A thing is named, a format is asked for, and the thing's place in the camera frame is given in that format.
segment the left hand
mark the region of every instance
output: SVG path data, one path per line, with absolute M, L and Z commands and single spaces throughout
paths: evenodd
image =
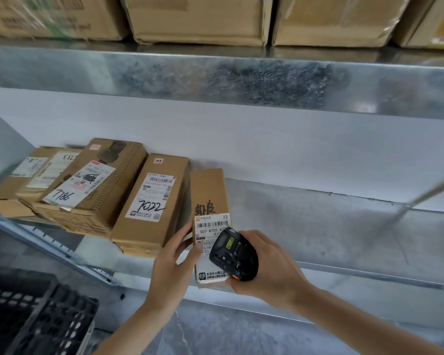
M 151 274 L 145 306 L 162 311 L 169 321 L 181 300 L 183 300 L 195 263 L 201 256 L 202 244 L 193 246 L 186 259 L 176 264 L 184 249 L 193 243 L 192 239 L 181 241 L 191 230 L 192 223 L 181 228 L 156 256 Z

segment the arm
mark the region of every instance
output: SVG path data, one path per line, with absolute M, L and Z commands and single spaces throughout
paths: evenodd
M 257 251 L 254 280 L 227 283 L 237 294 L 252 295 L 301 315 L 338 337 L 362 355 L 444 355 L 444 349 L 316 288 L 278 244 L 259 231 L 240 232 Z
M 181 243 L 190 230 L 191 223 L 188 223 L 159 252 L 145 303 L 99 346 L 94 355 L 140 355 L 171 319 L 189 286 L 194 265 L 201 256 L 202 246 L 196 245 L 181 264 L 176 264 L 182 251 L 192 244 L 192 239 Z

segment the hand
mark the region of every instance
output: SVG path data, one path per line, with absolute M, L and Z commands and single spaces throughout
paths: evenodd
M 281 310 L 296 312 L 300 302 L 317 289 L 296 262 L 278 244 L 260 231 L 240 231 L 258 255 L 258 273 L 248 282 L 226 280 L 237 294 L 251 295 Z
M 151 274 L 145 306 L 162 311 L 169 321 L 181 300 L 183 300 L 195 263 L 201 256 L 202 244 L 195 245 L 186 259 L 179 265 L 178 257 L 192 244 L 192 239 L 181 241 L 191 230 L 191 223 L 181 228 L 156 256 Z

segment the black plastic crate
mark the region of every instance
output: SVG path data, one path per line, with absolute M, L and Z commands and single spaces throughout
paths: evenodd
M 0 355 L 74 355 L 97 309 L 54 275 L 0 268 Z

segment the shipping label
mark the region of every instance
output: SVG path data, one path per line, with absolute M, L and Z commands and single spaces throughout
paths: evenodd
M 59 151 L 33 178 L 26 188 L 48 188 L 54 180 L 76 159 L 80 152 Z
M 160 221 L 175 182 L 175 176 L 148 173 L 125 217 Z
M 41 166 L 47 161 L 46 157 L 26 157 L 11 174 L 12 177 L 33 177 Z
M 95 160 L 90 161 L 79 172 L 44 197 L 43 201 L 70 210 L 69 208 L 74 208 L 78 205 L 105 181 L 113 171 L 115 171 L 114 167 Z
M 201 257 L 195 266 L 197 281 L 212 283 L 227 279 L 227 273 L 209 260 L 209 254 L 220 233 L 231 227 L 230 214 L 195 216 L 194 227 L 195 242 L 203 244 Z

